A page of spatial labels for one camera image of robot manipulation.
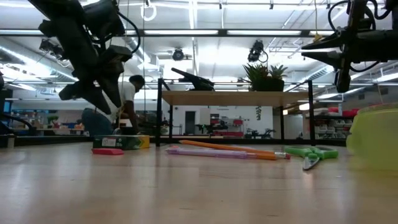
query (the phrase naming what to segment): person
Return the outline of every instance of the person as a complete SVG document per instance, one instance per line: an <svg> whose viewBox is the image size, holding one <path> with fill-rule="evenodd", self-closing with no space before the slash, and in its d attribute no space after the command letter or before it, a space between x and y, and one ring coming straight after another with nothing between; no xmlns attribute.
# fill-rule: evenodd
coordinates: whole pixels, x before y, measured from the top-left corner
<svg viewBox="0 0 398 224"><path fill-rule="evenodd" d="M103 91L106 102L111 108L111 114L106 114L96 108L94 105L88 105L81 114L81 121L90 136L111 135L113 134L112 122L118 118L122 111L127 112L127 116L131 122L134 132L139 132L136 113L134 112L134 95L144 86L144 77L133 75L129 78L129 82L118 83L119 94L122 101L122 107L117 108L109 97Z"/></svg>

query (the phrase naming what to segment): security camera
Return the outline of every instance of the security camera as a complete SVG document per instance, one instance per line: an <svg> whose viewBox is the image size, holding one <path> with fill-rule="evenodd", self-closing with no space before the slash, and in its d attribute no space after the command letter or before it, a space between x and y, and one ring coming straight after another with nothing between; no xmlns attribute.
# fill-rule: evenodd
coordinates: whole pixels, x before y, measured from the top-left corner
<svg viewBox="0 0 398 224"><path fill-rule="evenodd" d="M175 61L183 60L184 53L182 52L182 49L175 49L172 57L173 57L173 60L175 60Z"/></svg>

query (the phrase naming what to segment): ceiling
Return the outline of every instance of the ceiling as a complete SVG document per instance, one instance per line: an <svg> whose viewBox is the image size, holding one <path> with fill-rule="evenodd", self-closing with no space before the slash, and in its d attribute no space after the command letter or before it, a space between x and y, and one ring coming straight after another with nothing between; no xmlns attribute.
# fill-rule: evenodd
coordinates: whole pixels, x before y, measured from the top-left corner
<svg viewBox="0 0 398 224"><path fill-rule="evenodd" d="M80 1L88 4L93 0ZM333 4L339 0L330 0ZM145 21L141 16L141 7L145 1L120 0L121 12L130 18L138 29L325 29L330 30L327 20L328 0L317 0L315 10L314 0L274 0L274 8L270 10L270 1L265 0L151 0L152 8L143 10L144 17L151 17L153 7L156 8L156 15L150 21ZM348 16L343 13L345 7L336 8L331 16L334 18L335 26L345 26ZM46 19L28 1L22 0L0 0L0 29L37 29L43 19ZM377 29L390 29L392 26L391 17L377 21ZM270 65L285 65L288 77L286 82L302 82L320 69L326 67L324 63L317 62L310 58L303 58L299 47L311 43L312 38L273 38L273 37L144 37L141 39L141 47L145 54L151 58L151 63L146 68L159 63L163 69L144 70L140 68L142 63L137 56L126 63L125 76L141 74L147 77L148 81L160 77L179 78L179 75L172 74L168 69L170 66L186 69L194 72L194 64L197 65L198 75L206 77L214 82L235 82L237 78L244 77L242 65L247 63L249 49L256 40L262 40L269 54ZM56 82L73 82L68 75L72 67L68 62L62 65L56 63L54 57L44 55L39 50L42 41L41 37L0 37L0 47L13 46L11 50L26 55L44 65L61 70L56 73ZM112 40L114 45L125 45L120 37ZM171 53L176 48L181 48L187 55L193 55L195 46L195 63L192 60L174 62L171 60ZM357 65L357 69L364 68L365 64ZM361 82L362 78L368 78L368 73L363 73L356 81ZM331 72L317 78L315 83L333 83L334 75ZM317 87L316 91L323 91L327 86Z"/></svg>

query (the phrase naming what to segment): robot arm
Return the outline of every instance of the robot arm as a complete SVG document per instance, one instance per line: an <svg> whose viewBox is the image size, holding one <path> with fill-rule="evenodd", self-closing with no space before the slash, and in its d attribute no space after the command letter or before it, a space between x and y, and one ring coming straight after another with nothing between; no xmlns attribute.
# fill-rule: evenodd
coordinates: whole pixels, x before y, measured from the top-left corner
<svg viewBox="0 0 398 224"><path fill-rule="evenodd" d="M125 17L116 1L100 0L84 7L78 0L29 2L49 18L49 21L43 20L39 30L47 37L58 39L63 48L62 57L69 59L74 68L72 75L78 79L59 93L61 100L84 98L110 114L102 95L104 91L115 106L120 107L118 79L124 71L123 62L132 57L132 52L127 47L105 46L107 40L125 33L119 16Z"/></svg>
<svg viewBox="0 0 398 224"><path fill-rule="evenodd" d="M368 1L375 5L374 15L367 7ZM363 72L355 70L351 63L376 61L376 63L367 68L370 69L379 62L398 60L398 2L387 0L387 11L381 16L377 14L377 2L375 0L349 0L336 4L339 3L348 3L347 12L349 19L347 27L337 27L333 35L303 46L302 49L313 50L340 47L341 53L305 52L302 55L327 63L333 66L335 70L338 70L335 85L339 93L344 93L349 90L351 81L349 71ZM375 18L384 19L390 12L392 12L393 29L376 30Z"/></svg>

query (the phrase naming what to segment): white shirt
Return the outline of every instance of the white shirt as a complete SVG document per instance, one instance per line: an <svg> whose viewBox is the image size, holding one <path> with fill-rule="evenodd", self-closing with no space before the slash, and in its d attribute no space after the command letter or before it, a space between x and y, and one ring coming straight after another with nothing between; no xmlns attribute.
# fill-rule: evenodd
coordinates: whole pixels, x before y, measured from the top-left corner
<svg viewBox="0 0 398 224"><path fill-rule="evenodd" d="M109 97L106 95L106 93L104 91L102 91L102 95L104 96L106 102L109 105L109 108L111 108L111 114L106 114L104 112L102 112L100 109L96 109L97 112L101 113L102 115L104 115L105 117L107 117L111 122L113 122L116 118L118 118L119 113L121 112L121 109L124 105L124 103L126 101L134 101L134 95L136 94L136 87L130 83L130 82L123 82L123 83L118 83L118 87L119 87L119 94L120 94L120 100L122 102L122 106L121 107L116 107L112 101L109 99ZM95 110L95 106L90 104L88 106L86 106L86 108L90 108Z"/></svg>

